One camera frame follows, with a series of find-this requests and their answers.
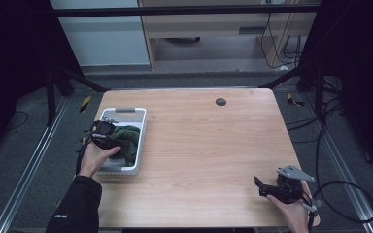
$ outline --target black long sleeve shirt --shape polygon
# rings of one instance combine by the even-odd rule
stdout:
[[[101,184],[94,179],[75,177],[46,232],[98,232],[101,195]]]

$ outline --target background table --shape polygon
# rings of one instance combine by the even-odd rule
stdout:
[[[300,168],[270,89],[108,91],[96,118],[117,107],[147,109],[147,131],[137,176],[95,176],[101,227],[285,225],[254,184]]]

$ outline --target white panel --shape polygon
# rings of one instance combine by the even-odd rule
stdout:
[[[136,0],[51,0],[55,9],[138,7]],[[59,19],[81,66],[150,64],[140,17]]]

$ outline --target floor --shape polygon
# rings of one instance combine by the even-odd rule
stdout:
[[[287,55],[294,51],[295,45],[296,39],[291,38]],[[255,37],[201,38],[199,42],[190,38],[162,39],[153,70],[126,70],[102,76],[87,74],[87,78],[112,89],[257,87],[275,80],[296,65],[291,58],[282,55],[282,59],[288,63],[269,67]],[[288,129],[305,122],[299,120],[315,116],[313,90],[298,93],[294,88],[296,81],[297,77],[274,89]],[[0,217],[7,220],[3,227],[9,232],[43,232],[73,178],[79,138],[93,121],[102,93],[72,83],[75,93],[71,98],[57,94],[56,103],[62,118],[56,128],[46,127],[46,92],[39,89],[18,101],[17,113],[0,140]],[[288,101],[289,93],[294,102]],[[79,108],[88,95],[90,104],[80,113]],[[324,100],[333,97],[333,94],[326,94]],[[337,102],[332,104],[330,107],[335,107]],[[319,154],[322,183],[340,179],[353,181],[370,190],[373,196],[373,164],[365,162],[362,147],[342,110],[328,114],[327,130],[316,153],[320,129],[321,125],[313,121],[299,130],[289,131],[302,169],[313,176],[317,174],[315,163]],[[44,137],[48,137],[48,145],[40,144]],[[24,171],[31,176],[25,177]],[[22,188],[19,181],[27,186]],[[17,199],[13,196],[14,190],[18,190]],[[371,217],[371,205],[362,193],[342,185],[326,193],[327,199],[348,216]],[[9,212],[6,207],[13,207],[15,211]],[[327,205],[320,208],[320,215],[322,222],[315,232],[373,232],[373,222],[362,224],[344,220]],[[116,229],[102,230],[117,232]],[[259,229],[259,232],[277,231],[277,228]]]

